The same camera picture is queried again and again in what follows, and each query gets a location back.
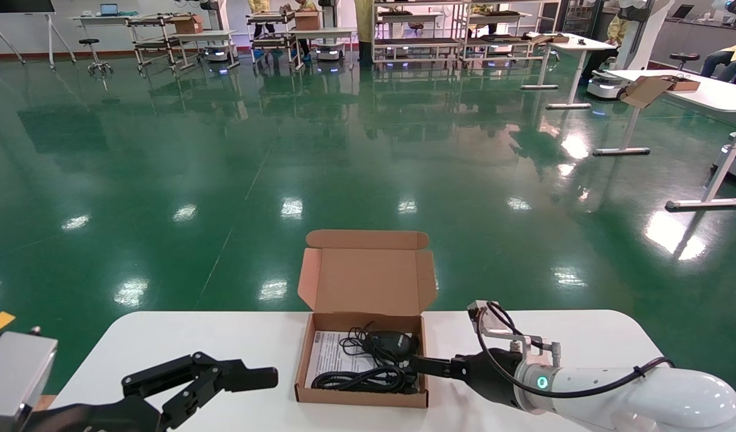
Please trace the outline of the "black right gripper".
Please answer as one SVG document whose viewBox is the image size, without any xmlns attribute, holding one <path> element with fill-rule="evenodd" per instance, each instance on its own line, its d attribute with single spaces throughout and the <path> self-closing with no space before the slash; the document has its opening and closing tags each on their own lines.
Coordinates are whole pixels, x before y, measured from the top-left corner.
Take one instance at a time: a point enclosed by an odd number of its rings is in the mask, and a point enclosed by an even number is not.
<svg viewBox="0 0 736 432">
<path fill-rule="evenodd" d="M 521 353 L 500 348 L 489 348 L 497 363 L 513 376 L 521 360 Z M 416 374 L 447 379 L 462 379 L 476 394 L 495 404 L 519 408 L 513 384 L 503 377 L 484 351 L 476 355 L 457 355 L 450 360 L 412 356 L 409 366 Z"/>
</svg>

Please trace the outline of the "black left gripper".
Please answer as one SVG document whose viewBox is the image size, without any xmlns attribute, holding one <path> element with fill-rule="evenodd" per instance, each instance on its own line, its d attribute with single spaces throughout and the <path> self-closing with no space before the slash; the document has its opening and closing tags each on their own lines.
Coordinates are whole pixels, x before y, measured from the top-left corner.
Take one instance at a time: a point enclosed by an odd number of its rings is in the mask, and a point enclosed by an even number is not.
<svg viewBox="0 0 736 432">
<path fill-rule="evenodd" d="M 37 411 L 22 431 L 162 431 L 176 429 L 222 391 L 275 388 L 275 367 L 246 367 L 244 361 L 218 361 L 204 352 L 181 356 L 124 377 L 124 397 L 113 404 L 71 404 Z M 160 413 L 146 402 L 177 386 L 184 388 L 165 402 Z"/>
</svg>

